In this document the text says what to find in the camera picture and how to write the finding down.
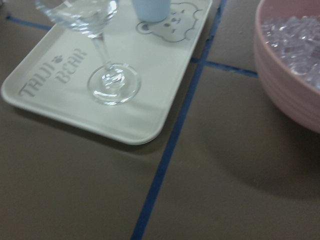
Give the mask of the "cream bear tray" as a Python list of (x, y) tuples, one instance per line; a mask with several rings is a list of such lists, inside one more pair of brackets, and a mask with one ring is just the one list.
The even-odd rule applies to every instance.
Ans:
[(139, 74), (141, 87), (127, 103), (104, 106), (87, 82), (100, 65), (92, 41), (55, 25), (4, 80), (3, 99), (18, 108), (128, 144), (141, 145), (162, 130), (210, 12), (210, 0), (176, 0), (165, 21), (145, 27), (123, 0), (107, 27), (114, 62)]

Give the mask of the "pink bowl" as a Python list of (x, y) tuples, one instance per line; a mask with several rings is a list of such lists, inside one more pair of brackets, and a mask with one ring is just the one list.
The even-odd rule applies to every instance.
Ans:
[(318, 15), (318, 0), (262, 0), (254, 19), (255, 67), (268, 97), (285, 115), (301, 126), (319, 133), (320, 92), (293, 74), (265, 43), (261, 25), (268, 17)]

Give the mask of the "clear wine glass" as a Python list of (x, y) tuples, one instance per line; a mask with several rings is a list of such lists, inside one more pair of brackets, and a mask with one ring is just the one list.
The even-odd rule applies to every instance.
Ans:
[(117, 0), (36, 0), (35, 7), (51, 22), (92, 40), (102, 66), (90, 76), (87, 88), (101, 104), (115, 106), (132, 99), (141, 87), (138, 73), (109, 57), (104, 29), (118, 12)]

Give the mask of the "clear ice cubes pile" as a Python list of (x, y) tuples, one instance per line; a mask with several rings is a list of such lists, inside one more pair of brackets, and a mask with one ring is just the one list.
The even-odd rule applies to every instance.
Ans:
[(320, 16), (266, 17), (264, 41), (291, 73), (320, 89)]

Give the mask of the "light blue cup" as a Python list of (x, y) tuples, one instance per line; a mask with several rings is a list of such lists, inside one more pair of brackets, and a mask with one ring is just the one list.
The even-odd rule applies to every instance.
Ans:
[(138, 19), (157, 23), (167, 18), (171, 2), (171, 0), (132, 0), (132, 5)]

